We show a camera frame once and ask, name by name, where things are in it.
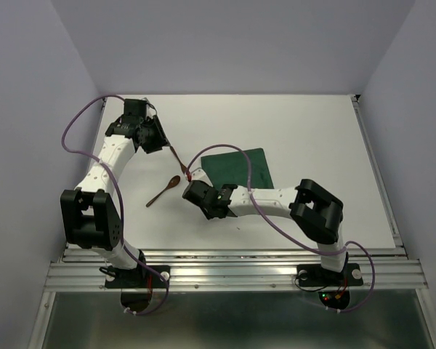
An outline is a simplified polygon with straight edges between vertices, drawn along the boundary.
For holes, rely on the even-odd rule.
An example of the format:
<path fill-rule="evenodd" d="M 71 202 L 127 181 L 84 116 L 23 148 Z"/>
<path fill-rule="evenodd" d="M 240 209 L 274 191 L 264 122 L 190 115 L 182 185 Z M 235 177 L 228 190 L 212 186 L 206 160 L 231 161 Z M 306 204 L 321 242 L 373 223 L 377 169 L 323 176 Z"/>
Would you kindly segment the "brown wooden spoon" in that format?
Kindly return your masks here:
<path fill-rule="evenodd" d="M 145 206 L 148 208 L 151 205 L 153 205 L 165 192 L 167 192 L 172 188 L 175 188 L 176 186 L 179 185 L 180 182 L 181 182 L 181 177 L 179 175 L 173 176 L 168 182 L 168 184 L 166 185 L 166 187 L 162 191 L 160 191 L 156 196 L 154 196 L 151 200 L 149 200 L 149 202 L 146 203 Z"/>

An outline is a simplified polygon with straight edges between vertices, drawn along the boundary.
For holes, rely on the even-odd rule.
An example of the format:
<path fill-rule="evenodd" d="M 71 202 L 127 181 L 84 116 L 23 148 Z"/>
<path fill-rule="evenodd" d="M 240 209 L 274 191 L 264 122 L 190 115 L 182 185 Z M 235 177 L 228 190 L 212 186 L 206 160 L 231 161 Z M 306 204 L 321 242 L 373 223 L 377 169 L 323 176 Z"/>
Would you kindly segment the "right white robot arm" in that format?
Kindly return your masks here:
<path fill-rule="evenodd" d="M 335 284 L 346 275 L 347 252 L 340 233 L 344 205 L 313 180 L 303 179 L 298 186 L 284 189 L 231 184 L 219 190 L 203 180 L 191 180 L 182 197 L 209 220 L 249 215 L 259 215 L 266 222 L 270 216 L 293 220 L 318 246 L 321 278 Z"/>

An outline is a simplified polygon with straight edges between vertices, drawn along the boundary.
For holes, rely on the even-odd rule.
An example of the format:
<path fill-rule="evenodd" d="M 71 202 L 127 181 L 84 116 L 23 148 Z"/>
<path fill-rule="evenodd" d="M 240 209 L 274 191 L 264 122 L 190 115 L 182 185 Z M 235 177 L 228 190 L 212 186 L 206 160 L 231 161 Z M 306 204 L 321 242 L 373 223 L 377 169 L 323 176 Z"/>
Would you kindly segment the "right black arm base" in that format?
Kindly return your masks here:
<path fill-rule="evenodd" d="M 341 272 L 326 270 L 321 264 L 301 264 L 298 265 L 295 279 L 304 289 L 363 285 L 362 273 L 357 263 L 347 263 Z"/>

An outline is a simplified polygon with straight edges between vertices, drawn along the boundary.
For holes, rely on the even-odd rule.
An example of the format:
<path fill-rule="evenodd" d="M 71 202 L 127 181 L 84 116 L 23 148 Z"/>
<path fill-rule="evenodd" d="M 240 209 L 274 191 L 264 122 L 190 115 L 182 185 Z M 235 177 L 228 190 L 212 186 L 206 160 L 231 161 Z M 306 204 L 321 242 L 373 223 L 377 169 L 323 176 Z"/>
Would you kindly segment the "dark green cloth napkin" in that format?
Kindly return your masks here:
<path fill-rule="evenodd" d="M 262 148 L 245 151 L 251 162 L 251 188 L 273 189 L 273 180 Z M 201 167 L 212 185 L 220 189 L 223 185 L 247 186 L 248 164 L 239 151 L 202 156 Z"/>

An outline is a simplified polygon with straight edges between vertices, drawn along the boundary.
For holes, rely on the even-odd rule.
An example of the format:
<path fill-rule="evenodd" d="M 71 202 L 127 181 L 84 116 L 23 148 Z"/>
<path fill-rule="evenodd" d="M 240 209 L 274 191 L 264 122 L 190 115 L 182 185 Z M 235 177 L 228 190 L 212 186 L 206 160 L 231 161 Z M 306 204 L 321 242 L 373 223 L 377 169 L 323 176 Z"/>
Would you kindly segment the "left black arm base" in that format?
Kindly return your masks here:
<path fill-rule="evenodd" d="M 99 271 L 105 275 L 107 289 L 165 289 L 166 284 L 157 276 L 138 266 L 124 270 L 113 266 L 102 266 Z"/>

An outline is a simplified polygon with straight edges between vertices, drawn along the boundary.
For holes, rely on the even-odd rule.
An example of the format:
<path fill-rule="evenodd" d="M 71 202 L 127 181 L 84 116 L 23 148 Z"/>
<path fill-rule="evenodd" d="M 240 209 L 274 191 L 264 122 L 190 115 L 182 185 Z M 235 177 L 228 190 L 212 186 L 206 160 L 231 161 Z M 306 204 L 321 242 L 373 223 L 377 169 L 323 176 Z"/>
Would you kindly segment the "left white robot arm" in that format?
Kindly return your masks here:
<path fill-rule="evenodd" d="M 130 286 L 147 278 L 143 253 L 124 239 L 124 205 L 118 181 L 138 150 L 146 154 L 169 146 L 153 104 L 146 98 L 123 99 L 121 115 L 105 131 L 98 155 L 83 180 L 60 197 L 66 241 L 98 253 Z"/>

